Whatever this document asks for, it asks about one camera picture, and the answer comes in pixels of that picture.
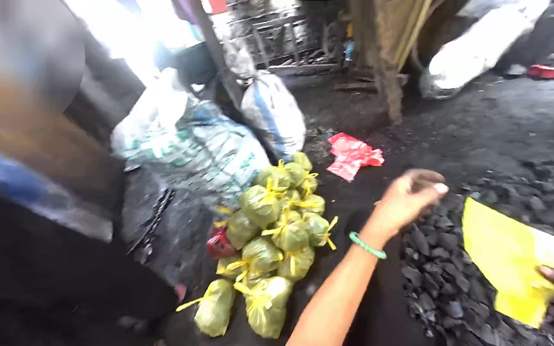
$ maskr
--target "plastic bag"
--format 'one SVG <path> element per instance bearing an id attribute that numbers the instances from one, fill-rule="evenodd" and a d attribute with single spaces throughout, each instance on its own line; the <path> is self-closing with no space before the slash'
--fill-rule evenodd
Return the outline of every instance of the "plastic bag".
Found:
<path id="1" fill-rule="evenodd" d="M 298 186 L 301 197 L 304 198 L 305 196 L 315 192 L 315 190 L 318 188 L 318 181 L 315 178 L 317 176 L 317 173 L 305 174 L 305 179 L 303 180 L 303 183 Z"/>
<path id="2" fill-rule="evenodd" d="M 381 166 L 384 163 L 380 149 L 372 149 L 362 140 L 343 132 L 328 138 L 328 142 L 332 145 L 331 154 L 335 155 L 335 162 L 326 170 L 348 182 L 354 179 L 360 167 Z"/>
<path id="3" fill-rule="evenodd" d="M 228 279 L 233 279 L 236 281 L 242 280 L 246 276 L 249 269 L 249 266 L 247 266 L 247 264 L 228 269 L 228 265 L 239 262 L 240 260 L 241 258 L 237 256 L 227 256 L 220 259 L 217 262 L 217 271 L 215 272 L 215 274 L 222 275 L 227 277 Z"/>
<path id="4" fill-rule="evenodd" d="M 309 234 L 305 231 L 305 223 L 296 211 L 284 209 L 275 225 L 277 228 L 262 231 L 262 235 L 270 235 L 278 248 L 292 252 L 309 246 Z"/>
<path id="5" fill-rule="evenodd" d="M 241 210 L 263 230 L 272 222 L 277 221 L 281 211 L 276 198 L 277 193 L 273 191 L 271 178 L 268 179 L 267 187 L 251 186 L 239 197 Z"/>
<path id="6" fill-rule="evenodd" d="M 206 250 L 214 259 L 236 255 L 235 247 L 230 244 L 225 227 L 213 227 L 211 239 L 206 242 Z"/>
<path id="7" fill-rule="evenodd" d="M 265 238 L 256 238 L 242 248 L 242 262 L 249 264 L 249 271 L 268 273 L 277 270 L 283 259 L 281 251 Z M 228 265 L 233 269 L 239 263 Z"/>
<path id="8" fill-rule="evenodd" d="M 240 250 L 248 241 L 253 239 L 259 231 L 260 227 L 253 223 L 242 210 L 239 210 L 230 217 L 230 224 L 226 230 L 226 235 L 230 243 L 232 243 L 232 246 Z"/>
<path id="9" fill-rule="evenodd" d="M 303 149 L 303 113 L 278 76 L 258 71 L 243 95 L 241 113 L 245 123 L 256 130 L 278 159 L 290 161 Z"/>
<path id="10" fill-rule="evenodd" d="M 303 221 L 306 224 L 305 230 L 309 234 L 309 245 L 324 246 L 326 245 L 326 243 L 328 243 L 332 250 L 336 250 L 337 247 L 331 241 L 331 234 L 329 232 L 335 226 L 338 219 L 339 218 L 335 216 L 332 222 L 329 224 L 325 218 L 319 216 L 314 212 L 304 213 Z"/>
<path id="11" fill-rule="evenodd" d="M 211 282 L 202 298 L 181 305 L 177 312 L 199 303 L 194 322 L 202 333 L 216 337 L 226 334 L 234 301 L 232 283 L 226 279 L 217 279 Z"/>
<path id="12" fill-rule="evenodd" d="M 284 169 L 283 160 L 279 160 L 277 167 L 272 166 L 261 171 L 254 179 L 255 185 L 266 187 L 268 178 L 273 180 L 274 189 L 276 191 L 284 191 L 292 185 L 290 174 Z"/>
<path id="13" fill-rule="evenodd" d="M 241 283 L 235 288 L 245 295 L 245 311 L 251 329 L 261 337 L 277 339 L 286 322 L 286 304 L 292 282 L 280 276 L 260 280 L 250 289 Z"/>
<path id="14" fill-rule="evenodd" d="M 324 198 L 318 196 L 317 194 L 310 194 L 303 198 L 300 202 L 297 202 L 296 205 L 300 208 L 299 211 L 301 214 L 314 212 L 322 216 L 322 214 L 324 214 L 326 202 L 324 201 Z"/>
<path id="15" fill-rule="evenodd" d="M 290 176 L 290 188 L 296 188 L 300 184 L 303 184 L 305 180 L 306 172 L 303 166 L 297 164 L 296 162 L 286 163 L 283 168 L 288 172 Z"/>
<path id="16" fill-rule="evenodd" d="M 298 152 L 292 157 L 292 161 L 299 164 L 307 172 L 311 172 L 313 169 L 312 161 L 309 161 L 309 158 L 305 153 Z"/>
<path id="17" fill-rule="evenodd" d="M 174 188 L 194 192 L 212 209 L 237 209 L 253 178 L 270 166 L 246 126 L 210 101 L 198 101 L 164 70 L 113 130 L 113 151 L 158 173 Z"/>
<path id="18" fill-rule="evenodd" d="M 286 252 L 281 261 L 277 275 L 292 282 L 303 279 L 313 264 L 315 251 L 310 247 L 304 247 L 294 252 Z"/>

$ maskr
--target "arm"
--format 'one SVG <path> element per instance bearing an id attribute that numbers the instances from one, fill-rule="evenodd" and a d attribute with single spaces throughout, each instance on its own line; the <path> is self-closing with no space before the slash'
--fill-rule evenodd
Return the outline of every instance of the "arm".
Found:
<path id="1" fill-rule="evenodd" d="M 448 191 L 444 184 L 427 184 L 433 186 L 413 193 L 412 186 L 423 180 L 437 182 L 443 181 L 443 177 L 429 170 L 416 169 L 397 178 L 369 217 L 360 239 L 375 249 L 382 249 L 402 226 Z M 287 346 L 343 344 L 377 261 L 377 257 L 353 245 L 313 295 Z"/>

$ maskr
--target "red object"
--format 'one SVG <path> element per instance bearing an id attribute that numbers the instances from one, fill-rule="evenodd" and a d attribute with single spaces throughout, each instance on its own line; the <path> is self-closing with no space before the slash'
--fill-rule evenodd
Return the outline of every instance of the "red object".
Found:
<path id="1" fill-rule="evenodd" d="M 236 255 L 236 249 L 226 236 L 225 227 L 213 227 L 211 234 L 214 234 L 211 239 L 206 242 L 206 250 L 214 259 L 221 259 L 226 256 Z"/>
<path id="2" fill-rule="evenodd" d="M 554 67 L 532 65 L 527 70 L 527 75 L 534 79 L 554 79 Z"/>
<path id="3" fill-rule="evenodd" d="M 343 132 L 328 138 L 328 142 L 332 145 L 331 154 L 335 155 L 335 162 L 327 170 L 348 182 L 354 180 L 360 167 L 381 166 L 384 163 L 380 149 L 373 150 L 365 142 Z"/>

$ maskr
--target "charcoal pile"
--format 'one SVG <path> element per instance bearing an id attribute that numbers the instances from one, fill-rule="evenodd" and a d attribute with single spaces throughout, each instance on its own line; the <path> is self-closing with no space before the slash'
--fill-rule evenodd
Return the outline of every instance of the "charcoal pile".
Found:
<path id="1" fill-rule="evenodd" d="M 525 162 L 528 177 L 482 178 L 450 194 L 412 224 L 402 244 L 402 274 L 412 318 L 447 345 L 554 345 L 554 306 L 541 329 L 493 310 L 497 291 L 463 248 L 466 196 L 554 235 L 554 161 Z"/>

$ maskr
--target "green bracelet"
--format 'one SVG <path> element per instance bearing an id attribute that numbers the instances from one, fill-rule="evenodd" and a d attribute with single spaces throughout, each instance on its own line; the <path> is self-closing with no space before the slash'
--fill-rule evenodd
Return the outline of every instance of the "green bracelet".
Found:
<path id="1" fill-rule="evenodd" d="M 379 259 L 386 259 L 386 252 L 375 250 L 374 248 L 370 247 L 369 245 L 366 245 L 364 241 L 360 240 L 358 238 L 358 233 L 356 232 L 350 232 L 350 239 L 356 243 L 356 245 L 360 246 L 364 250 L 370 252 L 371 254 L 377 256 Z"/>

